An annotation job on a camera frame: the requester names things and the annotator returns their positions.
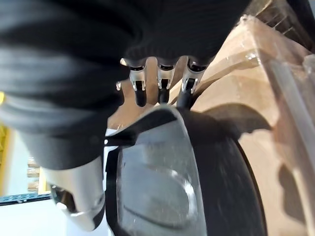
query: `clear plastic wrap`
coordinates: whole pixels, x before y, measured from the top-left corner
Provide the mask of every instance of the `clear plastic wrap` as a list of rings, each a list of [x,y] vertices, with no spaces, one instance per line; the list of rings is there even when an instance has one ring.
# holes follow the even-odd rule
[[[244,150],[271,236],[315,235],[314,61],[300,44],[244,16],[195,94],[192,110],[220,120]]]

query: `robotic finger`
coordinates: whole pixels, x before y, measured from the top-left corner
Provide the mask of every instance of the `robotic finger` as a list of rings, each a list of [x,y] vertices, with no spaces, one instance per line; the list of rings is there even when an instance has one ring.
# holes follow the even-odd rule
[[[182,78],[182,86],[177,99],[177,107],[190,109],[193,93],[196,90],[209,62],[200,63],[197,59],[189,58]]]
[[[173,81],[177,60],[166,61],[164,59],[157,59],[157,101],[159,104],[168,103],[169,90]]]
[[[146,59],[140,61],[125,60],[130,68],[130,81],[135,92],[136,104],[139,107],[144,107],[147,104],[147,71]]]

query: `gray object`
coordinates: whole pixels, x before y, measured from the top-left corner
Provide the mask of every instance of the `gray object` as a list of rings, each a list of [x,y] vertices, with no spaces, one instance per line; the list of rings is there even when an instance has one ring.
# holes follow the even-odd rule
[[[107,142],[116,236],[266,235],[242,151],[212,118],[160,106]]]

